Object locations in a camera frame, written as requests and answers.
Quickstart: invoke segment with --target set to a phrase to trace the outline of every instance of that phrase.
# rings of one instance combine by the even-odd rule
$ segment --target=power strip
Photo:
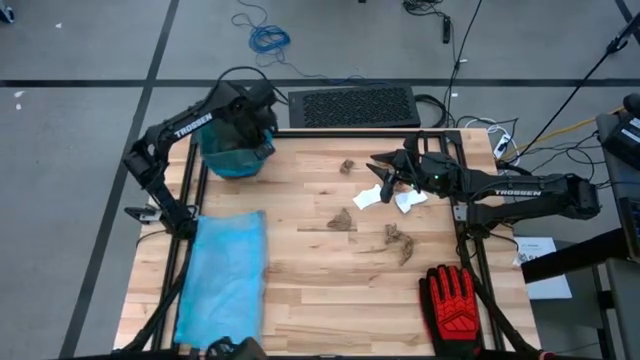
[[[502,138],[500,139],[500,141],[498,141],[498,145],[496,145],[495,149],[493,149],[493,156],[495,156],[496,159],[500,159],[502,154],[504,154],[505,150],[507,150],[507,147],[509,146],[510,141],[510,135],[502,135]]]

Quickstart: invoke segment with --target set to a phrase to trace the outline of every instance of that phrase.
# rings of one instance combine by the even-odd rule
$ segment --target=red glove
[[[469,271],[440,265],[420,279],[420,304],[437,356],[471,359],[480,351],[478,304]]]

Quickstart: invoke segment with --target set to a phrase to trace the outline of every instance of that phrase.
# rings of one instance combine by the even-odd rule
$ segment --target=gray floor
[[[640,10],[640,0],[626,2],[631,11]],[[0,189],[5,204],[0,221],[0,287],[4,290],[0,296],[0,358],[55,358],[78,298],[142,86],[148,84],[142,80],[147,77],[170,0],[10,3],[17,22],[0,26],[4,47],[0,79],[81,81],[70,88],[0,81],[0,168],[4,170]],[[409,16],[399,0],[369,0],[366,5],[356,0],[253,3],[267,8],[269,22],[291,34],[288,60],[306,73],[414,80],[450,75],[451,46],[440,41],[440,20]],[[458,46],[475,4],[445,0],[441,6],[453,17]],[[247,46],[249,30],[229,22],[240,11],[247,10],[233,1],[180,1],[157,78],[211,79],[228,67],[253,65],[255,56]],[[258,11],[248,12],[259,21]],[[458,86],[452,113],[500,120],[519,117],[516,139],[526,143],[571,91],[569,87],[544,87],[547,83],[540,80],[581,78],[623,25],[614,0],[485,1],[465,47],[463,57],[468,62],[459,78],[534,82],[523,83],[523,87]],[[594,78],[640,79],[639,57],[640,46],[631,41]],[[265,73],[272,79],[300,78],[282,65],[267,68]],[[235,73],[230,78],[253,76]],[[121,88],[83,88],[86,83],[82,80],[141,81]],[[15,87],[20,84],[28,87]],[[16,98],[14,93],[20,90],[26,93]],[[415,93],[437,97],[444,90],[414,87]],[[183,110],[206,91],[201,87],[153,89],[143,129]],[[585,88],[552,129],[614,109],[632,91],[638,88]],[[281,126],[288,127],[287,109],[278,105],[276,111]],[[425,126],[435,122],[432,109],[421,105],[420,112]],[[594,130],[595,126],[587,126],[548,144],[577,141]],[[602,158],[599,149],[590,153],[594,160]],[[550,155],[540,152],[524,157],[522,166],[533,168]],[[590,168],[559,157],[540,170],[551,172],[588,176]],[[604,166],[596,167],[594,179],[607,179]],[[145,200],[146,195],[127,179],[77,355],[111,349],[139,232],[122,208]],[[618,226],[610,192],[602,191],[601,200],[604,209],[591,221],[547,218],[523,222],[516,232],[569,242],[587,239]],[[589,296],[588,281],[579,276],[571,280],[577,297]],[[587,319],[597,314],[587,303],[576,301],[569,307],[566,302],[534,304],[545,348],[563,351],[596,341],[589,328],[593,322]],[[572,354],[596,357],[598,346]]]

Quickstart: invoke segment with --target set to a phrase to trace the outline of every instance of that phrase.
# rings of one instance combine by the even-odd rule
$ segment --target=yellow cable
[[[621,107],[609,112],[609,114],[615,114],[615,113],[617,113],[619,111],[622,111],[622,110],[624,110],[624,106],[621,106]],[[592,119],[580,121],[579,123],[575,123],[575,124],[573,124],[571,126],[567,126],[566,128],[558,129],[558,130],[556,130],[556,131],[554,131],[554,132],[552,132],[550,134],[547,134],[545,136],[540,137],[538,140],[536,140],[534,142],[530,142],[530,143],[518,146],[517,148],[515,148],[515,149],[509,151],[508,153],[506,153],[505,155],[501,156],[500,159],[509,158],[511,155],[515,154],[517,150],[526,148],[530,144],[535,144],[535,143],[539,143],[539,142],[542,142],[542,141],[545,141],[545,140],[549,140],[552,137],[555,137],[555,136],[558,136],[558,135],[561,135],[561,134],[564,134],[564,133],[571,132],[571,131],[576,130],[578,128],[581,128],[581,127],[583,127],[583,126],[585,126],[587,124],[591,124],[594,121],[596,121],[596,119],[592,118]]]

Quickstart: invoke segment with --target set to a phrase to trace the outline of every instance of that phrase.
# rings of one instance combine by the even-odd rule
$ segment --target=white label
[[[629,131],[622,129],[622,133],[627,135],[628,137],[630,137],[631,139],[633,139],[635,142],[640,143],[640,138],[633,135],[632,133],[630,133]]]
[[[518,257],[514,265],[525,263],[540,256],[556,251],[552,238],[516,237]],[[571,299],[571,289],[564,275],[527,284],[529,298],[535,299]]]
[[[496,195],[503,196],[540,196],[542,191],[533,190],[496,190]]]
[[[191,124],[183,127],[182,129],[174,132],[174,134],[181,138],[189,133],[191,133],[193,130],[199,128],[200,126],[204,125],[207,121],[213,119],[213,116],[211,114],[206,114],[203,117],[196,119],[196,121],[192,122]]]

